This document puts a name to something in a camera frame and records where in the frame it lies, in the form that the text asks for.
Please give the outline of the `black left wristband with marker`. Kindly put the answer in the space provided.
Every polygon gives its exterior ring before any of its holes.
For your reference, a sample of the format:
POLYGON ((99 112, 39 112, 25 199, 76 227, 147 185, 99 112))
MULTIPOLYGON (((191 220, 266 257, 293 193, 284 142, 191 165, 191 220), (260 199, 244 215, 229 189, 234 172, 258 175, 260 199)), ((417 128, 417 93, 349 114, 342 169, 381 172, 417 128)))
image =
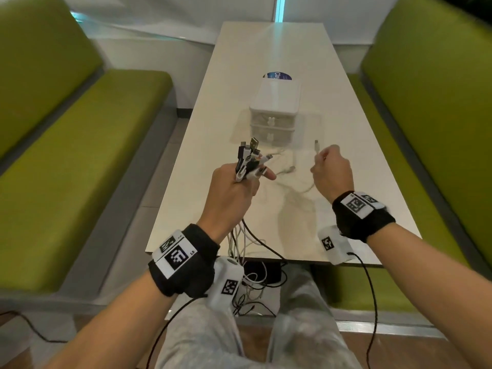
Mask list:
POLYGON ((151 255, 151 278, 166 297, 204 296, 214 281, 219 245, 196 224, 176 230, 151 255))

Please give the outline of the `person's left hand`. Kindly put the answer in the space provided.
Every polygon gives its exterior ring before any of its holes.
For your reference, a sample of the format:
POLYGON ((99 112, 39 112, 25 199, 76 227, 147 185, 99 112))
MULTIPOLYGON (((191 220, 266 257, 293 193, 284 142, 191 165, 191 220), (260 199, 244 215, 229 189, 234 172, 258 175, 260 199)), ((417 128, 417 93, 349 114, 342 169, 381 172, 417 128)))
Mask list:
POLYGON ((235 168, 235 164, 228 163, 214 170, 196 223, 218 245, 244 218, 261 183, 261 179, 237 182, 235 168))

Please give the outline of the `person's right hand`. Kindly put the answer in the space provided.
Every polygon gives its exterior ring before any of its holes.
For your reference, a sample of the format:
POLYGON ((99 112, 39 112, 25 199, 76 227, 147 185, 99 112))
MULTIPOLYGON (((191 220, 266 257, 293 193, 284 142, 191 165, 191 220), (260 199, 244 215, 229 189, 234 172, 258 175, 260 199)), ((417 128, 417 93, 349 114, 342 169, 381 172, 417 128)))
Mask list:
POLYGON ((331 145, 317 153, 314 158, 325 161, 325 178, 313 180, 317 190, 333 204, 333 202, 346 192, 354 192, 354 179, 349 160, 341 155, 338 145, 331 145))

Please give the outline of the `person's right forearm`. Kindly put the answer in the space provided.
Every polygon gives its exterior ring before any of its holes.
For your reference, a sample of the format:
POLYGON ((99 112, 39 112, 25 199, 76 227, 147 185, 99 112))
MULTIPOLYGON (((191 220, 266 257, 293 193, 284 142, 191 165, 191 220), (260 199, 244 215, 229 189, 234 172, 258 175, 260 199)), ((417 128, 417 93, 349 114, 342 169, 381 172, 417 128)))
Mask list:
POLYGON ((392 279, 475 369, 492 369, 492 281, 396 223, 366 240, 392 279))

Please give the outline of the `green upholstered bench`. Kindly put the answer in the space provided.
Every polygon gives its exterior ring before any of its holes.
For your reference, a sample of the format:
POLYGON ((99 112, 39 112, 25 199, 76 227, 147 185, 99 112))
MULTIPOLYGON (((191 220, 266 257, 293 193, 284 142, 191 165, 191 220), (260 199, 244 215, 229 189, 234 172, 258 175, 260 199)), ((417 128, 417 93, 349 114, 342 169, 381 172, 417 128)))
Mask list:
POLYGON ((492 0, 398 0, 348 74, 426 242, 492 281, 492 0))
POLYGON ((0 1, 0 291, 60 289, 173 88, 104 68, 64 0, 0 1))

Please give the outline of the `white plastic drawer box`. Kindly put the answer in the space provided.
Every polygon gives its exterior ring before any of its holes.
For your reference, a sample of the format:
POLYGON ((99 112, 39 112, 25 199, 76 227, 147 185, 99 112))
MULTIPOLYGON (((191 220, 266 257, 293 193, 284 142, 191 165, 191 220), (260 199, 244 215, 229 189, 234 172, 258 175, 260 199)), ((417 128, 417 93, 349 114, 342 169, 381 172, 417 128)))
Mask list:
POLYGON ((251 136, 270 146, 292 144, 301 99, 299 80, 264 78, 250 106, 251 136))

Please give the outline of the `person's grey trousers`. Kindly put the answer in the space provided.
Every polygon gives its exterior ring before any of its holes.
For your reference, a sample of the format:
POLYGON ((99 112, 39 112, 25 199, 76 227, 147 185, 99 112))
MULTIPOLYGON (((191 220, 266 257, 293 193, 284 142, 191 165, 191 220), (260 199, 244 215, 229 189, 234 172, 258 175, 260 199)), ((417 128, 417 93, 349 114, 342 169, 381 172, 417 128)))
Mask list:
POLYGON ((169 324, 156 369, 362 369, 309 268, 288 264, 265 363, 245 356, 230 311, 199 300, 169 324))

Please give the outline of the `black right wristband with marker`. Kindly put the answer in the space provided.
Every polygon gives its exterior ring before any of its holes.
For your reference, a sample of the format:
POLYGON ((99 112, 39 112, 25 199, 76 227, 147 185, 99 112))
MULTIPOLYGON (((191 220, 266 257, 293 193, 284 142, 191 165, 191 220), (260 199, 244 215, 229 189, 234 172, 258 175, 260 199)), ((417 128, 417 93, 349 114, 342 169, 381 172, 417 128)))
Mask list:
POLYGON ((347 191, 332 203, 342 236, 366 243, 380 229, 395 223, 385 204, 365 192, 347 191))

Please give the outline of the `black wristband with marker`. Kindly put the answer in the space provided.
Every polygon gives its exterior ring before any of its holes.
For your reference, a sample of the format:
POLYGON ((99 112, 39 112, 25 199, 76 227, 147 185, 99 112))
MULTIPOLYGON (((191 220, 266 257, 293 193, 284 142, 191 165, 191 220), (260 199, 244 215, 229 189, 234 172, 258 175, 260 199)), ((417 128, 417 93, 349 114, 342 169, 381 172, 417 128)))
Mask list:
POLYGON ((380 229, 395 223, 385 204, 365 192, 347 191, 332 203, 342 236, 366 243, 380 229))
POLYGON ((214 281, 219 245, 196 224, 176 230, 151 255, 151 278, 166 297, 204 296, 214 281))

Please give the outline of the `person's left forearm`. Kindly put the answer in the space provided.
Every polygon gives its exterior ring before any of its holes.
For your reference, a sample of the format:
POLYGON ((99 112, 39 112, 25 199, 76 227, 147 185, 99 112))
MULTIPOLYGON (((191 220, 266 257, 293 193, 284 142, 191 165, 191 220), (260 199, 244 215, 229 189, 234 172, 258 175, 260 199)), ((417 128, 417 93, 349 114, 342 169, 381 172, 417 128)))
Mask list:
POLYGON ((44 369, 135 369, 177 296, 162 294, 150 272, 145 271, 44 369))

